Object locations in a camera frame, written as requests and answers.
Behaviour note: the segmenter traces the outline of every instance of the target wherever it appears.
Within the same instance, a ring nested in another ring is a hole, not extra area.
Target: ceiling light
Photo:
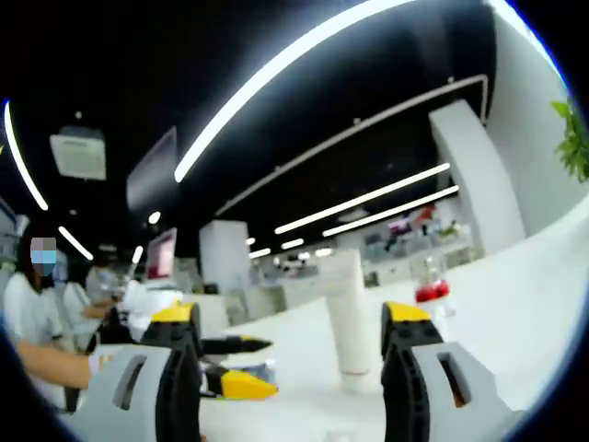
[[[64,236],[64,238],[67,239],[69,241],[69,243],[72,244],[77,251],[79,251],[82,255],[84,255],[84,258],[86,258],[89,261],[92,261],[94,259],[94,257],[92,256],[92,253],[90,253],[88,250],[86,250],[84,248],[84,246],[82,246],[82,244],[80,244],[78,242],[78,240],[75,239],[72,236],[72,234],[67,231],[67,229],[65,227],[59,226],[57,230],[59,230],[59,233],[61,233]]]
[[[414,209],[415,207],[419,207],[420,205],[424,205],[432,201],[439,200],[440,198],[444,198],[445,196],[456,192],[458,192],[458,186],[452,186],[448,189],[444,189],[443,191],[433,193],[429,196],[425,196],[411,203],[406,203],[400,205],[399,207],[395,207],[394,209],[386,210],[385,212],[381,212],[380,214],[367,216],[366,218],[359,219],[358,221],[354,221],[353,223],[344,224],[343,226],[335,228],[330,228],[329,230],[323,232],[323,236],[330,237],[331,235],[337,235],[338,233],[345,232],[346,230],[351,230],[353,228],[365,226],[366,224],[374,223],[375,221],[378,221],[380,219],[389,218],[393,215],[400,214],[401,212],[405,212],[407,210]]]
[[[157,221],[159,221],[159,217],[162,214],[160,214],[159,212],[153,212],[149,218],[147,218],[147,221],[149,221],[149,224],[157,224]]]
[[[288,241],[285,242],[281,247],[282,250],[286,250],[286,249],[291,249],[293,247],[298,247],[298,246],[302,246],[304,243],[304,241],[299,238],[299,239],[294,239],[292,241]]]
[[[144,248],[141,246],[137,246],[135,252],[133,253],[133,257],[131,258],[131,262],[136,264],[141,260],[141,255],[144,253]]]
[[[10,116],[10,102],[7,101],[6,105],[4,106],[4,128],[6,131],[6,138],[8,139],[8,146],[10,147],[10,151],[12,152],[12,158],[15,159],[15,163],[17,163],[18,172],[20,172],[20,176],[22,177],[23,181],[29,188],[29,192],[33,195],[33,198],[41,208],[41,210],[48,210],[49,205],[45,202],[43,197],[41,196],[39,189],[35,186],[33,179],[29,175],[29,171],[25,166],[25,162],[22,160],[22,156],[20,155],[20,150],[18,149],[17,139],[15,138],[15,133],[12,128],[12,118]]]
[[[414,182],[424,180],[426,178],[432,177],[433,175],[436,175],[438,173],[444,172],[449,169],[450,169],[450,165],[448,163],[441,164],[440,166],[436,166],[435,168],[425,170],[425,171],[420,172],[416,175],[408,177],[404,180],[394,182],[393,184],[389,184],[388,186],[385,186],[383,188],[369,192],[365,195],[359,196],[359,197],[354,198],[354,199],[347,201],[345,203],[334,205],[333,207],[330,207],[329,209],[322,210],[321,212],[317,212],[316,214],[305,216],[304,218],[301,218],[301,219],[294,221],[292,223],[277,227],[276,229],[274,229],[274,233],[276,235],[280,235],[284,232],[294,230],[295,228],[305,226],[307,224],[318,221],[319,219],[325,218],[327,216],[335,215],[339,212],[342,212],[344,210],[355,207],[356,205],[365,203],[370,200],[374,200],[375,198],[378,198],[379,196],[383,196],[387,193],[396,191],[402,187],[409,186],[410,184],[413,184]]]
[[[249,258],[251,260],[255,260],[256,258],[261,258],[262,256],[270,255],[270,249],[262,249],[258,251],[252,251],[249,254]]]
[[[325,249],[317,249],[315,250],[315,256],[317,256],[318,258],[321,258],[323,256],[330,256],[330,254],[333,253],[333,249],[327,247]]]
[[[297,41],[286,47],[282,52],[265,64],[240,90],[219,110],[213,119],[202,130],[192,143],[174,171],[176,182],[181,182],[204,149],[221,132],[225,125],[273,78],[279,75],[289,64],[313,49],[332,35],[350,27],[365,18],[395,6],[409,3],[412,0],[368,0],[358,6],[338,14],[337,16],[310,30]]]

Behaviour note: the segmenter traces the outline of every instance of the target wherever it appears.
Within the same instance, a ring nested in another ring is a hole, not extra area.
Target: woman
[[[51,238],[41,225],[30,223],[23,232],[17,248],[17,266],[4,292],[4,315],[8,332],[19,342],[51,346],[54,329],[46,303],[41,300],[43,274],[51,266],[33,266],[31,243],[34,238]],[[64,388],[32,376],[33,383],[50,403],[65,407]]]
[[[111,308],[110,303],[93,305],[84,289],[86,266],[71,262],[68,268],[68,282],[64,290],[64,307],[76,345],[86,350],[92,335]]]

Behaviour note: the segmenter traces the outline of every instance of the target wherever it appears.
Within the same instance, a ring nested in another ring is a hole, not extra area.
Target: white desk
[[[500,396],[511,407],[534,403],[560,363],[583,306],[588,256],[589,197],[540,234],[449,272],[456,308],[452,336],[495,373]],[[381,286],[370,294],[371,333],[378,343],[381,302],[411,302],[412,284]],[[344,395],[324,299],[231,332],[275,342],[263,353],[227,363],[271,357],[281,391],[261,402],[204,401],[202,431],[210,440],[322,442],[327,432],[346,429],[358,441],[384,440],[378,352],[374,391]]]

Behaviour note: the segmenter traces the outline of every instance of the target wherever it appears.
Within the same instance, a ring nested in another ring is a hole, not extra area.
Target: black ceiling
[[[49,203],[42,215],[90,249],[108,242],[132,250],[154,233],[130,225],[125,203],[126,177],[147,149],[176,125],[184,152],[275,54],[360,2],[168,1],[142,11],[126,10],[124,2],[116,10],[26,3],[3,10],[10,44],[0,95],[11,100],[22,156]],[[182,182],[181,203],[163,214],[160,228],[179,226],[179,254],[194,255],[198,228],[225,202],[354,118],[440,87],[450,76],[485,74],[492,91],[494,51],[492,14],[480,0],[418,0],[353,25],[286,68],[237,114]],[[277,226],[434,165],[427,112],[456,98],[479,109],[480,97],[479,86],[468,87],[381,122],[285,173],[223,217],[248,221],[260,246],[275,247],[290,238],[276,238]],[[107,181],[58,174],[49,136],[70,123],[105,134]],[[41,215],[10,155],[0,156],[0,182],[15,211]],[[433,190],[435,180],[427,180],[364,209],[378,212]],[[335,223],[329,218],[292,233],[312,240]]]

